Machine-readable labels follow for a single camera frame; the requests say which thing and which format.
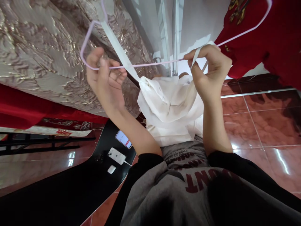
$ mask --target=white smartphone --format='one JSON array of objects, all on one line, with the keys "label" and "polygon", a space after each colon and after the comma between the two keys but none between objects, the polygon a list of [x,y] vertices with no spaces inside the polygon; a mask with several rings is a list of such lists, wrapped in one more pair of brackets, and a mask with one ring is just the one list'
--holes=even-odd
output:
[{"label": "white smartphone", "polygon": [[115,138],[120,143],[122,143],[124,146],[126,146],[128,149],[130,149],[132,147],[132,143],[121,130],[118,131]]}]

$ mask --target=black metal stand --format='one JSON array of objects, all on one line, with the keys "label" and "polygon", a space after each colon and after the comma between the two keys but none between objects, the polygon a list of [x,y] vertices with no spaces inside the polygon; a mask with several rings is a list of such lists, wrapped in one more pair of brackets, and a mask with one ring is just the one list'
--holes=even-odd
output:
[{"label": "black metal stand", "polygon": [[[13,140],[13,137],[16,133],[4,133],[8,134],[8,140],[0,141],[0,147],[6,147],[5,151],[0,151],[1,155],[13,155],[13,154],[26,154],[26,153],[34,153],[34,152],[47,152],[47,151],[60,151],[60,150],[69,150],[79,148],[79,145],[75,146],[65,146],[70,142],[80,142],[80,141],[91,141],[95,140],[95,137],[84,137],[84,138],[57,138],[55,136],[48,136],[48,138],[42,139],[31,139],[32,134],[25,134],[25,139],[22,140]],[[56,147],[56,143],[63,143],[60,146]],[[26,147],[32,144],[51,144],[50,148],[29,148]],[[12,150],[11,147],[15,145],[22,145],[16,150]]]}]

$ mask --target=person's left hand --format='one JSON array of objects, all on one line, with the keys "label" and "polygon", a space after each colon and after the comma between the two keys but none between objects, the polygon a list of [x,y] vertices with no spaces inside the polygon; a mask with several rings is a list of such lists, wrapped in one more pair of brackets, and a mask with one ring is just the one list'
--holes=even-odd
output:
[{"label": "person's left hand", "polygon": [[105,59],[103,54],[103,48],[97,47],[87,57],[87,63],[91,67],[98,67],[100,62],[98,71],[87,67],[87,80],[107,115],[110,116],[116,110],[124,110],[125,102],[121,86],[127,72],[125,68],[110,70],[109,66],[118,67],[120,64],[113,59]]}]

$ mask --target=shiny floor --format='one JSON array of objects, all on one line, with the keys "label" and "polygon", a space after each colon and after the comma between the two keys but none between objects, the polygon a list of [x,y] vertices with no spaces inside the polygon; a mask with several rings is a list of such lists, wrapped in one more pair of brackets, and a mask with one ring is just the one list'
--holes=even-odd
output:
[{"label": "shiny floor", "polygon": [[[281,88],[274,78],[254,79],[226,83],[221,95]],[[224,124],[234,153],[253,161],[281,187],[301,199],[301,99],[297,92],[223,98],[222,103]],[[119,189],[82,226],[104,225]]]},{"label": "shiny floor", "polygon": [[[221,95],[280,88],[274,78],[242,79],[225,83]],[[256,163],[281,187],[301,198],[301,99],[297,92],[224,98],[222,103],[224,124],[234,152]],[[95,130],[90,136],[97,141],[100,134]],[[86,161],[95,146],[95,141],[89,141],[75,150],[0,156],[0,196]],[[118,192],[82,226],[104,225]]]}]

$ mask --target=black sleeve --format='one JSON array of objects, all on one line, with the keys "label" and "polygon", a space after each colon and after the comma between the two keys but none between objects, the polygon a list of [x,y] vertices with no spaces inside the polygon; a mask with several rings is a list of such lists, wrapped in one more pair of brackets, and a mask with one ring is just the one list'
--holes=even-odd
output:
[{"label": "black sleeve", "polygon": [[208,163],[212,167],[224,168],[235,173],[287,206],[301,212],[301,200],[280,187],[255,163],[244,159],[237,154],[221,151],[211,153],[208,156]]},{"label": "black sleeve", "polygon": [[105,226],[120,225],[132,186],[143,174],[161,162],[163,162],[163,158],[157,154],[139,155],[138,162],[129,169],[128,175],[120,189]]}]

